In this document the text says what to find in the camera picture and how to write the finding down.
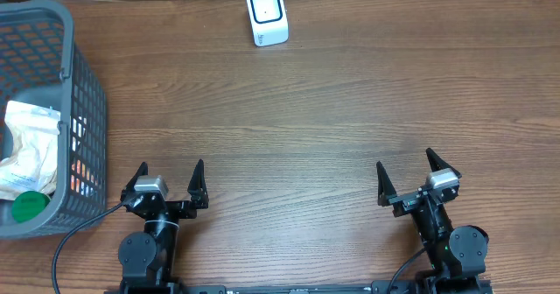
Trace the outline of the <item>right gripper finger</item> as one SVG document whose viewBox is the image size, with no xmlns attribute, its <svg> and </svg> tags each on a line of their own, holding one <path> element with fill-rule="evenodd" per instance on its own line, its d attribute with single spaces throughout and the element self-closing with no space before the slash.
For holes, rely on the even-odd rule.
<svg viewBox="0 0 560 294">
<path fill-rule="evenodd" d="M 458 179 L 462 178 L 462 174 L 446 161 L 444 161 L 432 148 L 427 148 L 425 152 L 430 164 L 430 168 L 433 172 L 450 169 L 455 173 Z"/>
<path fill-rule="evenodd" d="M 390 206 L 389 201 L 397 196 L 396 189 L 381 161 L 376 163 L 376 171 L 378 178 L 377 204 L 382 207 Z"/>
</svg>

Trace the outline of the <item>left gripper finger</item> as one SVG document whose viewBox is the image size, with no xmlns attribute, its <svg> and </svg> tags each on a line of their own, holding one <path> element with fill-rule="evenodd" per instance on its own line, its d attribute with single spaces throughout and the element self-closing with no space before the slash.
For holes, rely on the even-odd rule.
<svg viewBox="0 0 560 294">
<path fill-rule="evenodd" d="M 209 204 L 204 170 L 204 161 L 200 159 L 194 168 L 192 178 L 187 187 L 187 191 L 191 196 L 191 202 L 197 209 L 207 209 Z"/>
<path fill-rule="evenodd" d="M 125 186 L 125 190 L 126 191 L 132 191 L 134 189 L 134 185 L 136 184 L 137 180 L 144 175 L 148 174 L 148 165 L 146 162 L 142 162 L 140 164 L 140 166 L 138 167 L 138 169 L 136 170 L 136 173 L 133 175 L 133 177 L 130 179 L 130 181 L 127 183 L 127 185 Z"/>
</svg>

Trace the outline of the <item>beige snack pouch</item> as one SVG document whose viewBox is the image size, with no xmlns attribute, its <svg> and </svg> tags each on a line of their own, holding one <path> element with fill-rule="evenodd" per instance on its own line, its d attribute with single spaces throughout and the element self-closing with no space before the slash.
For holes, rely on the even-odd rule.
<svg viewBox="0 0 560 294">
<path fill-rule="evenodd" d="M 25 192 L 50 195 L 56 190 L 60 112 L 20 101 L 7 103 L 4 122 L 12 152 L 1 161 L 1 198 Z"/>
</svg>

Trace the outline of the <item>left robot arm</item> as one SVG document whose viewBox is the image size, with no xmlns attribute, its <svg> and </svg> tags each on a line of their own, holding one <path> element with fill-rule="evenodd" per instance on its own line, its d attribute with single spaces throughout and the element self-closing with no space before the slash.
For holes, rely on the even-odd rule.
<svg viewBox="0 0 560 294">
<path fill-rule="evenodd" d="M 196 164 L 187 187 L 189 199 L 168 200 L 161 176 L 151 176 L 143 162 L 123 188 L 121 202 L 126 211 L 144 220 L 143 230 L 126 236 L 118 249 L 122 265 L 120 293 L 186 293 L 173 272 L 179 222 L 194 219 L 207 209 L 209 197 L 204 162 Z"/>
</svg>

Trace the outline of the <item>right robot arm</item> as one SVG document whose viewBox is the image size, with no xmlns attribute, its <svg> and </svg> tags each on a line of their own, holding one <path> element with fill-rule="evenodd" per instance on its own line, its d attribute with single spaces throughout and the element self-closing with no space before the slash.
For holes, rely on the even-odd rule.
<svg viewBox="0 0 560 294">
<path fill-rule="evenodd" d="M 485 259 L 489 237 L 480 227 L 454 227 L 445 203 L 458 197 L 460 171 L 445 162 L 433 149 L 426 156 L 430 173 L 414 192 L 399 195 L 382 162 L 376 163 L 377 204 L 392 207 L 393 215 L 409 215 L 422 248 L 408 259 L 388 282 L 372 283 L 381 293 L 491 293 Z"/>
</svg>

